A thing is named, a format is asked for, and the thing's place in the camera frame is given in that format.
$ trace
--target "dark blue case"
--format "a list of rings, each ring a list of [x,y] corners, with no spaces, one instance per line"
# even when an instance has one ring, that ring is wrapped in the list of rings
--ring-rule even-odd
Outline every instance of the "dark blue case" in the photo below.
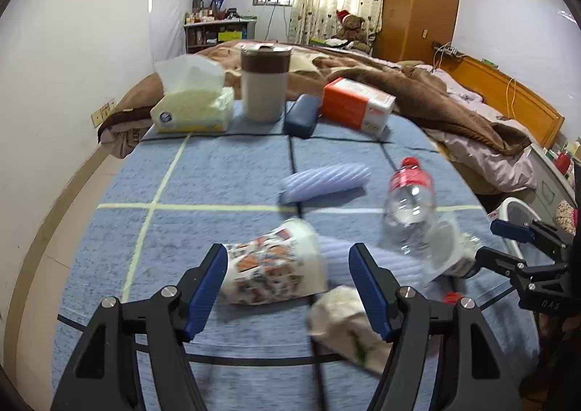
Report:
[[[322,99],[311,94],[301,94],[285,116],[284,130],[288,135],[309,139],[319,119]]]

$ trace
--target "wooden wardrobe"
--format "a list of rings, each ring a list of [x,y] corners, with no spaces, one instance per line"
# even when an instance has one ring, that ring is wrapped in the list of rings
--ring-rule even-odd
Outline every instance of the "wooden wardrobe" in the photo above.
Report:
[[[373,55],[432,64],[432,42],[452,41],[459,0],[383,0],[382,29]]]

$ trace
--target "clear plastic bottle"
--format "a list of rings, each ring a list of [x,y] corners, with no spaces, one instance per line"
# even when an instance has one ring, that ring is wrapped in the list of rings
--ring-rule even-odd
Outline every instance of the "clear plastic bottle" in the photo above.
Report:
[[[421,253],[435,210],[432,177],[422,170],[417,158],[404,158],[402,168],[391,177],[383,209],[389,243],[398,244],[406,254]]]

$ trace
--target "yellow box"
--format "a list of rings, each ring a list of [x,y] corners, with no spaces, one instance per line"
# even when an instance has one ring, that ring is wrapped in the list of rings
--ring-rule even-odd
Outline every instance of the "yellow box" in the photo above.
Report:
[[[229,40],[237,40],[242,38],[242,31],[219,32],[218,41],[227,42]]]

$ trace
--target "patterned paper cup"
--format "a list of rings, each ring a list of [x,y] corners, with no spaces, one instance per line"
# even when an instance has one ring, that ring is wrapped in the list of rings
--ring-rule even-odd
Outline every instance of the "patterned paper cup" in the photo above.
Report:
[[[221,293],[228,303],[263,305],[327,290],[313,227],[299,218],[248,243],[225,244],[228,272]]]

